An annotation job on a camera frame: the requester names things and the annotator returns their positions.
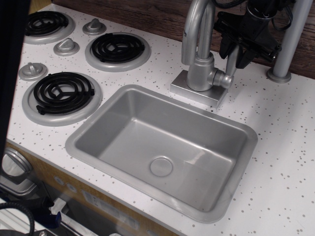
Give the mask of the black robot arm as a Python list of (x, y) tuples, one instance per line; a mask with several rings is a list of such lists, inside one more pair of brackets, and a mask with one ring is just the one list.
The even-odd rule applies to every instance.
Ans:
[[(236, 68), (243, 69), (255, 58), (272, 62), (282, 50), (281, 44), (271, 35), (269, 23), (277, 31), (284, 31), (291, 26), (293, 15), (288, 5), (293, 0), (249, 0), (244, 15), (220, 11), (214, 29), (221, 33), (219, 54), (226, 58), (239, 46)], [(282, 28), (276, 27), (274, 17), (285, 10), (289, 22)]]

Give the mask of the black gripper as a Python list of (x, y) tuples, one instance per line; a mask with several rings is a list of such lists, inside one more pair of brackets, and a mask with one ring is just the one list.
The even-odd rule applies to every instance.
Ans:
[(274, 60), (280, 43), (270, 34), (270, 18), (259, 18), (249, 11), (236, 15), (220, 11), (214, 29), (221, 34), (220, 57), (225, 59), (238, 45), (236, 68), (244, 69), (253, 59)]

